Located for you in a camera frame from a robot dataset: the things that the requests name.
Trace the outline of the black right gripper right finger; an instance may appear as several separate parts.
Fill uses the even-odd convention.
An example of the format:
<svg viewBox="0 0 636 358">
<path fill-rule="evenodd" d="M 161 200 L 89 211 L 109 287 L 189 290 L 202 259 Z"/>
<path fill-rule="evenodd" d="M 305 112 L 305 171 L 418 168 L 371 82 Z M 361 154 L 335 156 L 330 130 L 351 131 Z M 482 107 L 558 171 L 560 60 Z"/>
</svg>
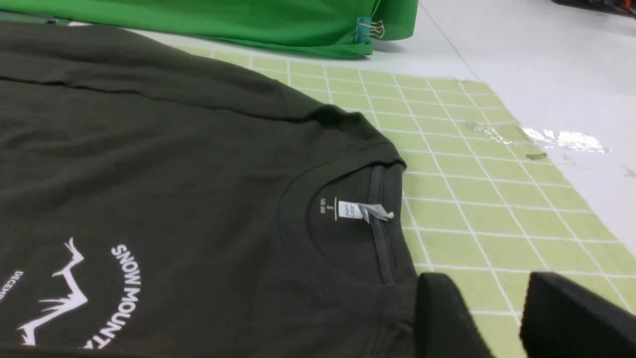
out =
<svg viewBox="0 0 636 358">
<path fill-rule="evenodd" d="M 636 318 L 555 272 L 532 272 L 520 339 L 530 358 L 633 358 Z"/>
</svg>

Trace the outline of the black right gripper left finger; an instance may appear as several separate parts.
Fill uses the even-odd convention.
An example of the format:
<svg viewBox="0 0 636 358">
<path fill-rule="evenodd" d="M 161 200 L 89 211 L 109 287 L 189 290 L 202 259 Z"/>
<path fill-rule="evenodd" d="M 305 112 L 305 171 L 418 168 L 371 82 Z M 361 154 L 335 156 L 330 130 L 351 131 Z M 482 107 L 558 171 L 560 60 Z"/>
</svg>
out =
<svg viewBox="0 0 636 358">
<path fill-rule="evenodd" d="M 415 306 L 417 358 L 492 358 L 459 288 L 443 273 L 418 277 Z"/>
</svg>

